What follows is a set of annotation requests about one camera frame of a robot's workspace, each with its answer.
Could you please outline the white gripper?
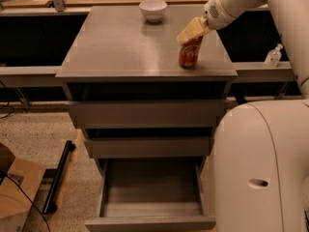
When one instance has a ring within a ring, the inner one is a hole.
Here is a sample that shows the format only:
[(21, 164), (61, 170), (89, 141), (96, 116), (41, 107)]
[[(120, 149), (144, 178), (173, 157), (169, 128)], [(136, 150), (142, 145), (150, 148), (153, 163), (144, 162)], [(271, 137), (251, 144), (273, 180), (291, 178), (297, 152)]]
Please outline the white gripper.
[(179, 45), (207, 35), (232, 23), (239, 12), (239, 0), (210, 0), (204, 6), (205, 17), (194, 17), (177, 36)]

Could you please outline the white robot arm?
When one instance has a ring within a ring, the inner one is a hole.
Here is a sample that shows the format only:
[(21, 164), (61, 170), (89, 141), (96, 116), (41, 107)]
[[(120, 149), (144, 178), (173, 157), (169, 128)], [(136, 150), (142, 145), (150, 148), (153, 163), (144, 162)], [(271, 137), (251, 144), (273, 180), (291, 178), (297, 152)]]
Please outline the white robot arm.
[(309, 0), (210, 0), (206, 24), (178, 40), (224, 28), (261, 5), (282, 36), (303, 97), (248, 102), (221, 120), (212, 148), (216, 232), (308, 232)]

